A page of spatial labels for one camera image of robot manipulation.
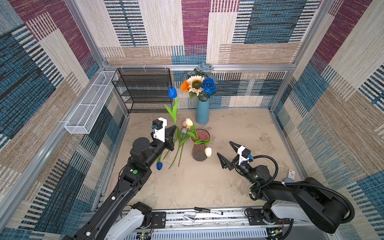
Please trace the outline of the cream sunflower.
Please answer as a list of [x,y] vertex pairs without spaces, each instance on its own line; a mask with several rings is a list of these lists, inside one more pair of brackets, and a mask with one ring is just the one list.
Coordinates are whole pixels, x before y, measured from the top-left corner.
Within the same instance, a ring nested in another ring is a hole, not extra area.
[[202,76],[191,76],[187,79],[188,93],[191,99],[198,97],[203,92],[202,84],[205,77]]

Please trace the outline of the yellow white tulip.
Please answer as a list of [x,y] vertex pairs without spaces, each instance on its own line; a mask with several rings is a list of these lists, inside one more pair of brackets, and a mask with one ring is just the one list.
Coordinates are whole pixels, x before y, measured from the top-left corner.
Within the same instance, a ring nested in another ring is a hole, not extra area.
[[195,124],[194,124],[194,122],[191,120],[191,119],[189,119],[189,118],[187,118],[186,120],[185,120],[185,122],[186,122],[186,128],[187,128],[187,134],[192,138],[192,139],[194,139],[194,140],[198,140],[198,134],[197,134],[197,130],[196,130],[196,127],[195,127]]

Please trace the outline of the dark red glass vase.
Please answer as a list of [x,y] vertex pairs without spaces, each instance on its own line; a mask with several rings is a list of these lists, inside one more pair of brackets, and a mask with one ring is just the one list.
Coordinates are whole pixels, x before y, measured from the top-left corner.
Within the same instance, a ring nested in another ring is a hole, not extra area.
[[[197,136],[198,138],[192,138],[193,142],[204,140],[209,141],[210,140],[210,134],[207,130],[204,129],[197,129]],[[200,144],[194,144],[193,150],[192,150],[192,156],[193,158],[198,162],[205,161],[208,157],[205,154],[206,145],[204,143]]]

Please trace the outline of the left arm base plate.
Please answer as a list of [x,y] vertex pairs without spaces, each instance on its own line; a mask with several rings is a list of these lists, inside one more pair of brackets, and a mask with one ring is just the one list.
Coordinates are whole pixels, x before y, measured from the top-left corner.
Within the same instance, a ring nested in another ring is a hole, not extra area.
[[167,213],[166,212],[152,212],[150,222],[144,225],[145,230],[158,230],[166,227]]

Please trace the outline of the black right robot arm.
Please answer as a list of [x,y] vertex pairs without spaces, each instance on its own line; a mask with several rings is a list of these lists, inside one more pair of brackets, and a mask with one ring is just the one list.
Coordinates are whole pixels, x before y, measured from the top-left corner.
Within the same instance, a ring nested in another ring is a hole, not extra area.
[[325,187],[314,178],[304,181],[276,181],[279,172],[277,161],[267,155],[252,156],[245,146],[230,142],[236,152],[229,161],[217,156],[223,169],[236,170],[252,185],[249,196],[253,201],[265,201],[260,215],[266,224],[276,219],[311,222],[325,233],[333,234],[341,224],[355,217],[352,203],[337,191]]

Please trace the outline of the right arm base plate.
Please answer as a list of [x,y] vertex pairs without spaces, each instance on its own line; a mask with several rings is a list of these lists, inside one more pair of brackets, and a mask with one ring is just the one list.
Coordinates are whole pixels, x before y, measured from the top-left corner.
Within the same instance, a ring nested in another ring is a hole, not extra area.
[[280,219],[271,210],[246,208],[244,214],[251,226],[289,225],[291,219]]

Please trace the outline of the light blue ceramic vase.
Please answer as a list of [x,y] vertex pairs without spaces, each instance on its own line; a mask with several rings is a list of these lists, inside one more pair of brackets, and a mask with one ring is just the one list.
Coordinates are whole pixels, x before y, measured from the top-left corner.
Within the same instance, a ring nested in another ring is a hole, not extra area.
[[206,125],[209,121],[209,101],[200,101],[197,103],[196,121],[200,125]]

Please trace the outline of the deep blue rose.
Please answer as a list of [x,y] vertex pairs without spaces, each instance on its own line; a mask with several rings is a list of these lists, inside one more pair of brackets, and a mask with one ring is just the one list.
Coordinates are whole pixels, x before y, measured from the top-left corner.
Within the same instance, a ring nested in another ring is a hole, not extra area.
[[200,100],[206,102],[217,90],[215,81],[211,78],[203,80],[202,90]]

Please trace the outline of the dusty blue rose bouquet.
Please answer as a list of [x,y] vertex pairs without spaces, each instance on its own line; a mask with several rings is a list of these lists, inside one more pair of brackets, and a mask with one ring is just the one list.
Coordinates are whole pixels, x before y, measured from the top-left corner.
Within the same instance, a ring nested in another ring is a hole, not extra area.
[[191,71],[188,71],[185,74],[185,79],[187,80],[189,77],[192,77],[192,76],[201,76],[201,77],[205,77],[206,79],[212,79],[216,84],[217,77],[213,74],[214,69],[215,68],[213,67],[213,65],[201,63],[198,65],[197,68]]

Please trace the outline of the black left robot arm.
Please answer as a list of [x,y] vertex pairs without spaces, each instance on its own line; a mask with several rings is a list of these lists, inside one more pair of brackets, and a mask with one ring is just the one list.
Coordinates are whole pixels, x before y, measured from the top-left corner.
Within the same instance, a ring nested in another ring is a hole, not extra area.
[[163,128],[165,140],[157,139],[151,133],[152,142],[145,137],[134,141],[126,166],[119,180],[91,219],[74,236],[64,236],[65,240],[103,240],[122,213],[129,201],[141,190],[152,174],[151,166],[157,161],[164,150],[174,150],[173,135],[177,127]]

